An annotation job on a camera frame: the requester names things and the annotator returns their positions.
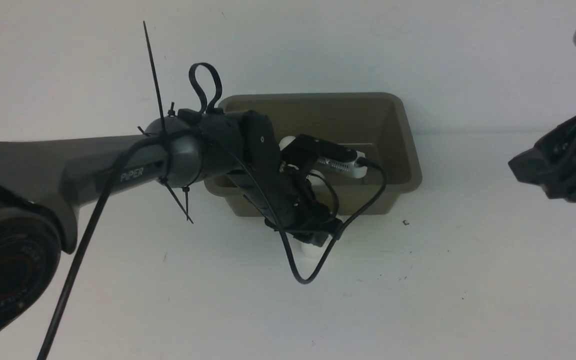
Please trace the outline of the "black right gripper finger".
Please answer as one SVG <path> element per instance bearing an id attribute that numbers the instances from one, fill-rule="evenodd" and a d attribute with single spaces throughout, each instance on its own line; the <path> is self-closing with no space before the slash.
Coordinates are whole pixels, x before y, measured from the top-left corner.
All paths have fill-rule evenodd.
<path id="1" fill-rule="evenodd" d="M 576 116 L 514 156 L 509 168 L 518 182 L 540 187 L 547 198 L 576 203 Z"/>

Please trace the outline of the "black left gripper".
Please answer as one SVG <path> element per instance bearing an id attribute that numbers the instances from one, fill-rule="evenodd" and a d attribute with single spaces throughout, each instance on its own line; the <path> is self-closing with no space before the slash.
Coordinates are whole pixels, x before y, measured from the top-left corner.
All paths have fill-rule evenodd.
<path id="1" fill-rule="evenodd" d="M 240 174 L 243 196 L 265 217 L 266 226 L 284 229 L 304 245 L 322 248 L 342 226 L 337 217 L 339 199 L 333 207 L 317 200 L 311 183 L 295 172 Z"/>

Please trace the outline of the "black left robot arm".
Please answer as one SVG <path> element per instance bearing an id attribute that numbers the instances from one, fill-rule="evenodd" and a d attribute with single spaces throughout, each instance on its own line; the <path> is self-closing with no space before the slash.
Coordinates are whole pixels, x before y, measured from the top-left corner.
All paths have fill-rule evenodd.
<path id="1" fill-rule="evenodd" d="M 143 134 L 50 141 L 0 141 L 0 331 L 32 306 L 54 278 L 62 253 L 75 254 L 46 354 L 101 217 L 78 235 L 81 207 L 100 207 L 144 183 L 174 189 L 226 176 L 275 231 L 320 246 L 342 227 L 333 207 L 316 200 L 302 172 L 313 161 L 286 157 L 270 119 L 256 111 L 179 109 Z"/>

